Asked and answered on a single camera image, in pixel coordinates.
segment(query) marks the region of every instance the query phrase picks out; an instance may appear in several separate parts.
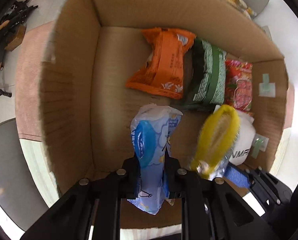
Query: white floor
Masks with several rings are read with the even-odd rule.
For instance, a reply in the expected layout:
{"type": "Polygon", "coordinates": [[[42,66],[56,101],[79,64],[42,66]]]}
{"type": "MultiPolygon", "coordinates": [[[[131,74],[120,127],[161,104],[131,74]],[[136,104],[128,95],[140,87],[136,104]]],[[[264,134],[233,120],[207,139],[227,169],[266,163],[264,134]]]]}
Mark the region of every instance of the white floor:
{"type": "MultiPolygon", "coordinates": [[[[65,0],[30,0],[29,5],[38,5],[27,21],[27,32],[35,27],[56,19],[65,0]]],[[[15,117],[15,74],[21,45],[6,52],[0,71],[0,88],[12,92],[12,98],[0,96],[0,123],[15,117]]]]}

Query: screw head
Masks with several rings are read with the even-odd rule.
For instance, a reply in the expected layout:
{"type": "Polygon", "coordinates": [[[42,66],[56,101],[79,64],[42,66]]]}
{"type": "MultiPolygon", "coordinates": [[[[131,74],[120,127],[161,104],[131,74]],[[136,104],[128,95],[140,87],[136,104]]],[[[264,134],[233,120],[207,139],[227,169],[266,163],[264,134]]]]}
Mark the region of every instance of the screw head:
{"type": "Polygon", "coordinates": [[[125,175],[127,173],[127,171],[125,169],[119,169],[117,170],[117,174],[122,176],[122,175],[125,175]]]}
{"type": "Polygon", "coordinates": [[[284,196],[287,200],[290,200],[290,198],[291,198],[291,195],[290,195],[290,193],[289,193],[287,190],[285,190],[285,191],[283,192],[283,196],[284,196]]]}
{"type": "Polygon", "coordinates": [[[89,183],[89,179],[83,178],[83,179],[79,180],[79,184],[80,184],[81,186],[85,186],[85,185],[87,185],[88,183],[89,183]]]}
{"type": "Polygon", "coordinates": [[[187,174],[187,170],[186,169],[183,169],[183,168],[180,168],[180,169],[177,170],[177,173],[179,175],[185,175],[185,174],[187,174]]]}
{"type": "Polygon", "coordinates": [[[219,177],[215,178],[215,183],[217,183],[217,184],[219,184],[219,185],[223,184],[224,182],[225,182],[225,181],[224,181],[223,178],[219,178],[219,177]]]}

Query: plastic wrapper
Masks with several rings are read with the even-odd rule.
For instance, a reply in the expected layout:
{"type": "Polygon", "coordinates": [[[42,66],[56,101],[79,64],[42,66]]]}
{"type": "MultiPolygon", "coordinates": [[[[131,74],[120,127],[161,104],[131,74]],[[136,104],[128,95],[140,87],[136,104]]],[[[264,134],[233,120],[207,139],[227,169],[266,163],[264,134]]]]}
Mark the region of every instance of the plastic wrapper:
{"type": "Polygon", "coordinates": [[[222,177],[239,136],[239,128],[240,119],[236,110],[222,105],[206,119],[189,169],[197,171],[204,179],[222,177]]]}
{"type": "Polygon", "coordinates": [[[257,16],[257,13],[247,6],[244,0],[226,0],[226,1],[230,3],[233,7],[241,11],[249,19],[251,19],[251,17],[254,18],[257,16]]]}
{"type": "Polygon", "coordinates": [[[126,83],[126,87],[181,99],[183,95],[183,56],[190,49],[195,34],[180,29],[142,30],[153,52],[146,64],[126,83]]]}
{"type": "Polygon", "coordinates": [[[235,109],[248,112],[252,101],[252,64],[239,60],[227,59],[225,104],[235,109]]]}
{"type": "Polygon", "coordinates": [[[225,98],[225,55],[222,49],[196,38],[192,47],[193,74],[183,101],[184,109],[210,110],[225,98]]]}
{"type": "Polygon", "coordinates": [[[163,181],[164,155],[170,153],[169,136],[180,122],[182,113],[170,106],[145,105],[131,122],[131,141],[139,160],[141,180],[136,199],[128,201],[155,215],[168,197],[163,181]]]}
{"type": "Polygon", "coordinates": [[[228,164],[229,161],[234,165],[240,165],[248,157],[253,139],[256,135],[256,129],[252,125],[254,121],[253,117],[239,110],[236,110],[236,112],[240,119],[239,133],[237,134],[235,143],[230,148],[230,151],[227,152],[225,158],[223,158],[221,162],[228,164]]]}

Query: blue package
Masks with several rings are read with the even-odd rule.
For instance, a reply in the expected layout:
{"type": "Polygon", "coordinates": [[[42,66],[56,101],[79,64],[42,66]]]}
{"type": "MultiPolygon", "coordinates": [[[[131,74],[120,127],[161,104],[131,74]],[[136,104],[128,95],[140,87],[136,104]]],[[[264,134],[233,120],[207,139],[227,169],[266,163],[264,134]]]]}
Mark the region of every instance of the blue package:
{"type": "Polygon", "coordinates": [[[140,192],[128,199],[141,210],[155,215],[167,197],[163,182],[164,154],[170,155],[169,136],[180,122],[182,113],[170,106],[145,105],[131,122],[131,141],[140,163],[140,192]]]}

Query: tape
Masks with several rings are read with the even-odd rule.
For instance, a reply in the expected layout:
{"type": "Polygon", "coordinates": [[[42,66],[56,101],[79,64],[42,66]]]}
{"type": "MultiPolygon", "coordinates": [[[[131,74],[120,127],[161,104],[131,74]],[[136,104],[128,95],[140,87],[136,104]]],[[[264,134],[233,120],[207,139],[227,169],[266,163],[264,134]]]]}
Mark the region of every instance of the tape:
{"type": "Polygon", "coordinates": [[[269,74],[262,74],[262,83],[259,83],[260,97],[276,97],[276,84],[269,83],[269,74]]]}
{"type": "Polygon", "coordinates": [[[251,156],[253,158],[257,158],[259,151],[265,152],[267,149],[268,142],[268,137],[256,134],[252,141],[252,146],[254,147],[254,149],[252,151],[251,156]]]}

